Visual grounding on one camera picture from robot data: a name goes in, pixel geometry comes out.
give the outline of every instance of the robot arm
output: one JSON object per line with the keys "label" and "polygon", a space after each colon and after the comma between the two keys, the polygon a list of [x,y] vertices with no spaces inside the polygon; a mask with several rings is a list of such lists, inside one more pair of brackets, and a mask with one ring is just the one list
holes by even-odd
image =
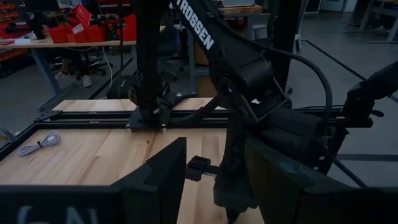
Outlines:
{"label": "robot arm", "polygon": [[[210,78],[219,95],[230,97],[235,91],[250,102],[262,98],[266,89],[279,91],[271,63],[264,58],[264,48],[231,30],[211,0],[171,0],[171,3],[207,56]],[[157,56],[160,20],[169,1],[158,1],[156,7],[153,2],[143,0],[132,4],[136,9],[138,70],[142,81],[132,87],[131,99],[139,105],[142,119],[150,123],[156,120],[157,98],[163,94]]]}

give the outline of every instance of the workbench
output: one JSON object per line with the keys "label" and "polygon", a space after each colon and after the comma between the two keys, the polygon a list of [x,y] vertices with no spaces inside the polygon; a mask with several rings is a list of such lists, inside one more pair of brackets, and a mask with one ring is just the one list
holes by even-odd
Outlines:
{"label": "workbench", "polygon": [[[165,29],[164,26],[160,27],[160,32]],[[58,47],[103,47],[103,46],[118,46],[120,44],[119,40],[111,40],[111,41],[104,41],[104,42],[90,42],[90,43],[62,43],[62,44],[55,44],[53,43],[52,39],[44,39],[44,40],[31,40],[29,43],[23,44],[9,44],[9,45],[0,45],[0,49],[30,49],[32,52],[33,58],[38,66],[40,73],[43,74],[47,83],[51,86],[53,90],[53,97],[47,100],[45,103],[39,106],[39,111],[45,111],[53,106],[54,103],[59,102],[62,97],[68,93],[72,88],[73,85],[70,85],[64,89],[61,89],[58,81],[56,81],[53,71],[50,68],[49,62],[45,58],[43,49],[44,48],[58,48]],[[129,63],[134,60],[134,63],[137,63],[137,50],[136,50],[136,41],[124,41],[124,45],[131,46],[131,53],[132,59],[128,60],[127,63],[123,65],[126,67]]]}
{"label": "workbench", "polygon": [[[196,110],[211,98],[190,98],[175,110]],[[132,111],[129,100],[66,100],[54,110]],[[50,130],[38,130],[24,144],[41,141]],[[187,138],[187,161],[198,155],[219,165],[224,153],[225,129],[60,129],[61,143],[26,157],[16,151],[0,162],[0,184],[110,185],[176,140]],[[214,177],[185,180],[178,223],[226,223],[225,209],[213,203]],[[248,209],[236,223],[263,223],[259,209]]]}
{"label": "workbench", "polygon": [[[252,39],[252,16],[258,15],[262,12],[262,6],[233,6],[219,8],[223,12],[224,17],[246,17],[246,38]],[[192,33],[188,30],[188,56],[191,85],[194,92],[198,92],[197,77],[208,77],[208,66],[195,65],[195,47]]]}
{"label": "workbench", "polygon": [[[374,6],[374,2],[379,1],[382,2],[380,7]],[[395,17],[395,22],[394,25],[392,25],[391,30],[389,31],[389,34],[387,36],[387,39],[385,41],[377,41],[377,42],[370,42],[370,44],[393,44],[393,43],[398,43],[398,41],[393,41],[394,37],[397,34],[398,31],[398,11],[395,9],[385,9],[383,8],[383,5],[385,2],[395,2],[398,3],[398,0],[370,0],[368,7],[366,8],[365,14],[363,16],[361,26],[359,27],[359,31],[363,32],[365,30],[366,25],[368,24],[368,20],[370,15],[375,12],[377,14],[382,14],[382,15],[388,15]]]}

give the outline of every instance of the black cable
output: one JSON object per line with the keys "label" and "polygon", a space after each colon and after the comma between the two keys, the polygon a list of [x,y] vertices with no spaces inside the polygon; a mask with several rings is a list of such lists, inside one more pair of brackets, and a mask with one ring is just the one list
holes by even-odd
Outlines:
{"label": "black cable", "polygon": [[[324,108],[325,106],[304,106],[304,107],[300,107],[297,109],[312,109],[312,108]],[[344,105],[333,105],[331,106],[332,108],[337,108],[337,107],[344,107]]]}
{"label": "black cable", "polygon": [[358,184],[361,188],[368,187],[360,178],[358,178],[353,172],[351,172],[344,164],[342,164],[328,149],[324,149],[323,152],[326,156],[332,159],[332,163],[336,165],[341,171],[343,171],[351,180]]}
{"label": "black cable", "polygon": [[[118,16],[119,16],[119,30],[120,30],[120,45],[119,45],[119,50],[120,50],[120,68],[119,72],[120,75],[122,74],[123,70],[123,21],[122,21],[122,0],[119,0],[118,3]],[[120,99],[120,86],[121,86],[121,80],[122,78],[119,79],[118,83],[118,98]]]}
{"label": "black cable", "polygon": [[231,33],[232,35],[234,35],[235,37],[239,38],[240,40],[244,41],[245,43],[260,48],[260,49],[266,49],[269,50],[271,52],[277,53],[277,54],[281,54],[281,55],[285,55],[286,57],[290,57],[294,60],[298,60],[299,62],[302,62],[303,64],[305,64],[306,66],[310,67],[318,76],[318,78],[320,79],[323,88],[325,89],[325,98],[326,98],[326,103],[325,103],[325,110],[324,110],[324,116],[323,116],[323,124],[325,125],[325,127],[328,125],[328,119],[330,117],[330,112],[331,112],[331,108],[333,105],[333,94],[330,88],[330,84],[328,79],[326,78],[326,76],[323,74],[323,72],[311,61],[309,61],[306,58],[303,58],[299,55],[295,55],[292,54],[290,52],[286,52],[284,50],[279,50],[279,49],[275,49],[272,47],[267,47],[267,46],[263,46],[261,44],[255,43],[251,40],[248,40],[245,37],[240,36],[239,34],[237,34],[234,30],[232,30],[229,26],[223,24],[222,22],[219,21],[220,18],[215,17],[215,21],[227,32]]}
{"label": "black cable", "polygon": [[338,159],[333,158],[333,163],[336,165],[341,171],[343,171],[351,180],[358,184],[361,188],[368,187],[361,179],[359,179],[354,173],[352,173],[346,166],[344,166]]}

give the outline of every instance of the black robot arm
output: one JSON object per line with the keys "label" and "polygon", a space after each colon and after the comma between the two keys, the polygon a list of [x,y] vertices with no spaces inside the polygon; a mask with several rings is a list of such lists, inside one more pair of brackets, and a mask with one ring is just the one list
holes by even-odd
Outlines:
{"label": "black robot arm", "polygon": [[[222,107],[238,114],[245,122],[257,124],[272,110],[287,102],[284,83],[278,83],[278,75],[270,59],[275,55],[301,61],[320,77],[326,90],[324,125],[330,115],[332,95],[329,83],[320,69],[312,62],[282,50],[259,45],[241,37],[229,28],[222,13],[211,0],[171,0],[183,23],[199,43],[209,61],[209,74]],[[157,73],[159,51],[159,26],[169,1],[153,3],[133,1],[137,16],[138,71],[142,81],[133,83],[130,99],[139,106],[145,123],[156,123],[161,117],[159,98],[164,97],[164,82]],[[265,105],[253,105],[257,99]]]}

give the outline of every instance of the table leg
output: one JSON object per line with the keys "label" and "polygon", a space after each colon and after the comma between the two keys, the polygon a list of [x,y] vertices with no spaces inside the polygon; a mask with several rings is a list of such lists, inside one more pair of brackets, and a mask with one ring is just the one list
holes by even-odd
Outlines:
{"label": "table leg", "polygon": [[135,45],[131,46],[131,55],[132,55],[132,59],[134,60],[135,69],[137,70],[137,68],[138,68],[138,61],[137,61],[138,56],[137,56],[137,47]]}
{"label": "table leg", "polygon": [[394,37],[396,36],[397,31],[398,31],[398,16],[396,17],[396,21],[394,22],[394,25],[392,25],[390,33],[388,33],[387,42],[392,42],[394,40]]}
{"label": "table leg", "polygon": [[197,93],[198,87],[197,87],[197,77],[196,77],[196,71],[195,71],[195,53],[194,53],[194,48],[193,48],[193,36],[191,31],[187,30],[188,32],[188,57],[189,57],[189,72],[190,72],[190,78],[191,78],[191,85],[193,88],[193,93]]}
{"label": "table leg", "polygon": [[366,8],[365,14],[363,15],[363,18],[362,18],[361,26],[358,29],[360,32],[365,30],[366,24],[368,23],[368,20],[369,20],[369,16],[372,13],[373,2],[374,2],[374,0],[370,0],[369,5]]}
{"label": "table leg", "polygon": [[247,21],[246,21],[246,38],[249,40],[253,39],[253,21],[252,21],[252,16],[247,16]]}
{"label": "table leg", "polygon": [[31,52],[41,74],[44,75],[45,80],[47,81],[49,86],[51,86],[51,89],[53,90],[54,93],[54,96],[51,97],[51,99],[41,104],[38,108],[39,111],[45,111],[50,109],[50,107],[54,103],[57,103],[59,100],[61,100],[64,94],[67,93],[68,90],[70,90],[72,85],[62,90],[58,84],[58,81],[56,81],[54,74],[52,73],[52,70],[49,66],[49,62],[45,58],[42,49],[31,49]]}

